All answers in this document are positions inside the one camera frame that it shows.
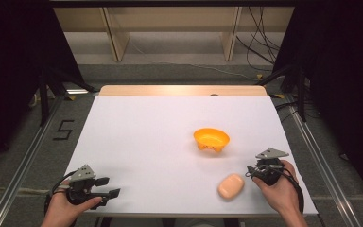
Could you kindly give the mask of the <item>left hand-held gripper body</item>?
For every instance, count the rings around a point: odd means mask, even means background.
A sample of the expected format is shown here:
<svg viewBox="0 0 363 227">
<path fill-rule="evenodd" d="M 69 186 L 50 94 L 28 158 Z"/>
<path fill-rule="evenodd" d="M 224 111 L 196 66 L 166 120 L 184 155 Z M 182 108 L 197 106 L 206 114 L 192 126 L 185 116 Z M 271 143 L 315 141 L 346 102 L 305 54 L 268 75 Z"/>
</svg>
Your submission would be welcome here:
<svg viewBox="0 0 363 227">
<path fill-rule="evenodd" d="M 101 197 L 100 204 L 93 207 L 96 210 L 99 206 L 105 206 L 109 200 L 108 193 L 95 193 L 92 188 L 95 186 L 96 177 L 94 171 L 84 165 L 70 175 L 69 187 L 66 189 L 66 197 L 74 205 L 82 204 L 94 197 Z"/>
</svg>

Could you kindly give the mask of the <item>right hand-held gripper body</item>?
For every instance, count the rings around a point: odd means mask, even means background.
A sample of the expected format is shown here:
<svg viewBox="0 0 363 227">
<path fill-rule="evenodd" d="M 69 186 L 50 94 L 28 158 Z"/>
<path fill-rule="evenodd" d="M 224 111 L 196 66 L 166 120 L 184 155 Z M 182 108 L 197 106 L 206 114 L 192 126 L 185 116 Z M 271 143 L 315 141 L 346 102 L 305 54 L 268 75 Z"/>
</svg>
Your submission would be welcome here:
<svg viewBox="0 0 363 227">
<path fill-rule="evenodd" d="M 274 185 L 283 172 L 284 164 L 281 162 L 281 158 L 287 156 L 287 152 L 276 148 L 262 151 L 256 155 L 257 163 L 252 176 L 259 178 L 267 185 Z"/>
</svg>

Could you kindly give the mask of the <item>peach-coloured bread roll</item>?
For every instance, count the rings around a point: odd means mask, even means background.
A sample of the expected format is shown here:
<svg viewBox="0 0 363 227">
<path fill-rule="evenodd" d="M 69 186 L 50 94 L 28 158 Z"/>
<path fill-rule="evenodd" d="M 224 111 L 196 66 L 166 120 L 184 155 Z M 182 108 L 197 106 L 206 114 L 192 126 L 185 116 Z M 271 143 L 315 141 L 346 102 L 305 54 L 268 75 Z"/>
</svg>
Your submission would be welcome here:
<svg viewBox="0 0 363 227">
<path fill-rule="evenodd" d="M 236 197 L 245 185 L 244 179 L 236 173 L 227 176 L 217 187 L 219 196 L 225 200 Z"/>
</svg>

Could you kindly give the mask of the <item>orange plastic bowl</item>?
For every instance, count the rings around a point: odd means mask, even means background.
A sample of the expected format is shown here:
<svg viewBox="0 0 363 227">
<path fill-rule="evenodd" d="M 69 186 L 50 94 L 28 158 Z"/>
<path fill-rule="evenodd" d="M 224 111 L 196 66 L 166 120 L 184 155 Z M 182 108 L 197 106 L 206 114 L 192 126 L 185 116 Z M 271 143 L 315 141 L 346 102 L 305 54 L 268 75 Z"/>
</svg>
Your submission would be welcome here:
<svg viewBox="0 0 363 227">
<path fill-rule="evenodd" d="M 193 137 L 199 150 L 221 152 L 230 142 L 226 132 L 213 128 L 198 129 L 193 133 Z"/>
</svg>

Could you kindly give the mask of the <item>person's left hand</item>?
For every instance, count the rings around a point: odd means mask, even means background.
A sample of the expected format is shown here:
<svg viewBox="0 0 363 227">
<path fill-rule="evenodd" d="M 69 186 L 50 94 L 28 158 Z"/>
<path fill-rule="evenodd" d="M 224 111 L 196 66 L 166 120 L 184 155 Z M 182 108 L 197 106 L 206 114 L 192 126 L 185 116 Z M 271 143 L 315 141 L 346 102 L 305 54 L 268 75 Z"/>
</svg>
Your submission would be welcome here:
<svg viewBox="0 0 363 227">
<path fill-rule="evenodd" d="M 70 222 L 76 220 L 83 212 L 100 204 L 101 201 L 101 197 L 94 197 L 82 204 L 74 205 L 67 200 L 66 191 L 59 189 L 53 194 L 43 220 L 56 219 Z"/>
</svg>

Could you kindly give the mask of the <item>person's right hand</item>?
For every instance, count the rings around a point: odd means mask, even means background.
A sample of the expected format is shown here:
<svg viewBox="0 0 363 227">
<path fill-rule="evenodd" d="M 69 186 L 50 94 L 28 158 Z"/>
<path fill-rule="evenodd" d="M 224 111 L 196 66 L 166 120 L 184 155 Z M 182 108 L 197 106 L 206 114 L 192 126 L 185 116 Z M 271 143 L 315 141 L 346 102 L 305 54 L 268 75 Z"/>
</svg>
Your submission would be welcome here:
<svg viewBox="0 0 363 227">
<path fill-rule="evenodd" d="M 293 165 L 286 160 L 282 160 L 282 164 L 285 168 L 285 175 L 282 175 L 274 185 L 267 185 L 256 177 L 252 180 L 260 188 L 270 207 L 282 217 L 300 215 L 299 197 L 292 182 L 289 180 L 290 177 L 297 179 L 295 169 Z"/>
</svg>

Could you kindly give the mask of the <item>white table sheet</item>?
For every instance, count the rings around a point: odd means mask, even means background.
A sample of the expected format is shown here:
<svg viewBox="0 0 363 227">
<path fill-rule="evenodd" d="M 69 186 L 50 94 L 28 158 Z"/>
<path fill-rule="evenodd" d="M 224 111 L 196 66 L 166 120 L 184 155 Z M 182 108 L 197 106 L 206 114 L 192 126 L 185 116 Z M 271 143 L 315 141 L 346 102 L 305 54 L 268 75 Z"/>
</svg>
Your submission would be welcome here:
<svg viewBox="0 0 363 227">
<path fill-rule="evenodd" d="M 226 132 L 221 151 L 199 150 L 193 133 Z M 233 199 L 217 193 L 231 173 L 245 175 L 268 148 L 289 151 L 267 96 L 99 96 L 68 164 L 89 165 L 120 188 L 99 213 L 114 217 L 248 217 L 273 211 L 250 178 Z"/>
</svg>

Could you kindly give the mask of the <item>black metal stand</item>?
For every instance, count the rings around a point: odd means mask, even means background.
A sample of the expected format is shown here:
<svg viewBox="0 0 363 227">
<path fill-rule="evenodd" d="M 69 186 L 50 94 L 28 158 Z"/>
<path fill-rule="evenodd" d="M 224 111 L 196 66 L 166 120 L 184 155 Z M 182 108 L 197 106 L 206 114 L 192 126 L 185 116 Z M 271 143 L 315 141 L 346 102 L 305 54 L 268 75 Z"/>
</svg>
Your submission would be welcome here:
<svg viewBox="0 0 363 227">
<path fill-rule="evenodd" d="M 272 72 L 269 76 L 264 79 L 260 79 L 257 85 L 264 86 L 278 77 L 284 76 L 284 80 L 280 89 L 283 93 L 291 93 L 294 89 L 298 92 L 298 114 L 303 122 L 306 121 L 304 111 L 305 101 L 305 75 L 304 70 L 299 65 L 289 64 L 282 68 Z"/>
<path fill-rule="evenodd" d="M 63 83 L 70 82 L 76 86 L 86 90 L 88 93 L 96 93 L 98 89 L 87 84 L 83 79 L 68 74 L 58 68 L 45 67 L 39 75 L 39 92 L 41 98 L 42 119 L 41 126 L 43 126 L 49 118 L 50 109 L 48 104 L 48 90 L 51 90 L 55 97 L 63 97 L 68 95 L 69 92 L 65 89 Z"/>
</svg>

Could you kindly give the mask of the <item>wooden table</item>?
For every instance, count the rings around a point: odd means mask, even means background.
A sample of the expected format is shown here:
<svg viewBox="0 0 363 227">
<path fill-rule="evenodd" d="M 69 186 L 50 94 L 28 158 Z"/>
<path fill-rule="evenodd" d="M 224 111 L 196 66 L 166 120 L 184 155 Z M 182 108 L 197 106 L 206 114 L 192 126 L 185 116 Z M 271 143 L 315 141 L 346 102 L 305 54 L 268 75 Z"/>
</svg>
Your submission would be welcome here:
<svg viewBox="0 0 363 227">
<path fill-rule="evenodd" d="M 267 96 L 257 85 L 105 85 L 99 96 Z"/>
</svg>

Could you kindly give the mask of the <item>black curtain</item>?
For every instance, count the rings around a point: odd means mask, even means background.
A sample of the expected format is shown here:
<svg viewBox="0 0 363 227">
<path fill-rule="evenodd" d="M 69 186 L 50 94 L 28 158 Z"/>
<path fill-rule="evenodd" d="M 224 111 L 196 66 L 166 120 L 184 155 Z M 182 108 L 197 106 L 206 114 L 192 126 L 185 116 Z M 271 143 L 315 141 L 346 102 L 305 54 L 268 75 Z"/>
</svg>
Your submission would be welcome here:
<svg viewBox="0 0 363 227">
<path fill-rule="evenodd" d="M 363 181 L 363 0 L 298 0 L 274 68 L 288 64 Z"/>
<path fill-rule="evenodd" d="M 46 79 L 82 81 L 49 0 L 0 0 L 0 151 Z"/>
</svg>

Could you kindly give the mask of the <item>beige wooden shelf unit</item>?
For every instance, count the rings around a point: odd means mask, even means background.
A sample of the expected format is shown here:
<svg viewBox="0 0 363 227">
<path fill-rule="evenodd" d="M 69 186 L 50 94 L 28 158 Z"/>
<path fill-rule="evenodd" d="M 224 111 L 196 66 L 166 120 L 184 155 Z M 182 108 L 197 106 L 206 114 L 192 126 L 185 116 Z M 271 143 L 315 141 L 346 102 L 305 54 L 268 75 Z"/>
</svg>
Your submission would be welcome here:
<svg viewBox="0 0 363 227">
<path fill-rule="evenodd" d="M 263 22 L 266 32 L 285 32 L 292 7 L 89 7 L 54 11 L 65 32 L 105 32 L 112 56 L 122 61 L 132 32 L 217 32 L 226 61 L 233 58 L 236 35 L 253 32 Z"/>
</svg>

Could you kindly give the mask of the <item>aluminium floor rail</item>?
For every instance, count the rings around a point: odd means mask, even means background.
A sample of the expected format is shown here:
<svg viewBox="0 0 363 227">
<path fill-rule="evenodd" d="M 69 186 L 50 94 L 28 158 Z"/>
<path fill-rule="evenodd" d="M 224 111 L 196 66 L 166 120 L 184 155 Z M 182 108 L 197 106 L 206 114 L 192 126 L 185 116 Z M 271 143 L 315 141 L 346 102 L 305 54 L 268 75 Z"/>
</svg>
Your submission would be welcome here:
<svg viewBox="0 0 363 227">
<path fill-rule="evenodd" d="M 42 124 L 39 124 L 38 130 L 34 133 L 32 141 L 27 147 L 20 164 L 12 174 L 9 184 L 3 189 L 0 197 L 0 227 L 4 222 L 9 209 L 16 198 L 19 188 L 21 187 L 21 184 L 32 165 L 38 150 L 43 143 L 46 133 L 52 123 L 52 119 L 63 101 L 64 96 L 57 96 L 52 101 L 52 106 L 48 107 L 46 119 L 43 120 Z"/>
<path fill-rule="evenodd" d="M 362 227 L 352 204 L 350 203 L 341 186 L 337 182 L 337 178 L 332 172 L 331 167 L 329 167 L 329 165 L 327 164 L 326 159 L 324 158 L 321 149 L 312 134 L 312 131 L 307 126 L 307 123 L 304 122 L 300 117 L 299 108 L 290 107 L 290 111 L 293 115 L 295 124 L 297 125 L 305 144 L 309 148 L 309 152 L 346 226 Z"/>
</svg>

